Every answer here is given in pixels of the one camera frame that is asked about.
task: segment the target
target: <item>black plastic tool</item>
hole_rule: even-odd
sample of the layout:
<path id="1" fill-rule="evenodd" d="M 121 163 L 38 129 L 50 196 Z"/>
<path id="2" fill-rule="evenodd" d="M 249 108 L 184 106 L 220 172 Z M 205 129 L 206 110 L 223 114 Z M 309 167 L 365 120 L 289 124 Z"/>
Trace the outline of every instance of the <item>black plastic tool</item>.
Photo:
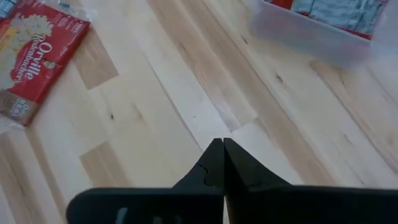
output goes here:
<path id="1" fill-rule="evenodd" d="M 69 224 L 398 223 L 397 190 L 294 186 L 232 139 L 214 139 L 171 189 L 92 189 L 67 209 Z"/>

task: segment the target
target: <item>plastic bin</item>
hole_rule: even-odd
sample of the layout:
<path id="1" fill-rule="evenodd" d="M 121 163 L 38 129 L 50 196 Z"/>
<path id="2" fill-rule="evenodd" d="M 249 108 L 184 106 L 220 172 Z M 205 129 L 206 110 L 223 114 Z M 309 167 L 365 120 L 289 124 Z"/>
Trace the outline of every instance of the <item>plastic bin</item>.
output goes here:
<path id="1" fill-rule="evenodd" d="M 390 0 L 372 40 L 263 0 L 254 0 L 251 32 L 334 65 L 350 68 L 398 54 L 398 0 Z"/>

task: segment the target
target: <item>orville redenbacher logo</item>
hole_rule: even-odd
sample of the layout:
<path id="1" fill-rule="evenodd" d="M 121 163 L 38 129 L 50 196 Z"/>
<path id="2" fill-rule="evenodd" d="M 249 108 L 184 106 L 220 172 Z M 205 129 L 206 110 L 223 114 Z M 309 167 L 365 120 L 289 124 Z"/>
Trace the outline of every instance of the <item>orville redenbacher logo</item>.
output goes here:
<path id="1" fill-rule="evenodd" d="M 52 46 L 48 42 L 44 42 L 45 34 L 35 34 L 32 38 L 32 45 L 30 46 L 24 61 L 17 73 L 17 79 L 22 77 L 28 80 L 33 79 L 39 75 L 43 56 L 52 50 Z"/>

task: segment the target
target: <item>popcorn box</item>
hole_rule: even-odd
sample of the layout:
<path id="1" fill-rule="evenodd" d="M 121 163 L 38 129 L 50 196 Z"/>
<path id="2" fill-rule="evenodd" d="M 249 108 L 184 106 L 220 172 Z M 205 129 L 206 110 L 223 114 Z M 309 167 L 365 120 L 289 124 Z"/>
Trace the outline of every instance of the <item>popcorn box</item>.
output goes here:
<path id="1" fill-rule="evenodd" d="M 90 23 L 33 0 L 0 0 L 2 9 L 0 114 L 28 125 Z"/>

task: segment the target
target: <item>wooden floor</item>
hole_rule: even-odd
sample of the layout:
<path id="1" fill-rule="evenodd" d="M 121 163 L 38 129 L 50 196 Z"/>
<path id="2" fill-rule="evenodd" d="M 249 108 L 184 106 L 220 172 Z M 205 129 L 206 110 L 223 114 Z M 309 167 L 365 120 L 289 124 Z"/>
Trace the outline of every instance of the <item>wooden floor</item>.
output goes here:
<path id="1" fill-rule="evenodd" d="M 398 76 L 250 35 L 249 0 L 81 0 L 93 30 L 33 125 L 0 136 L 0 222 L 92 187 L 170 187 L 230 137 L 293 184 L 398 188 Z"/>

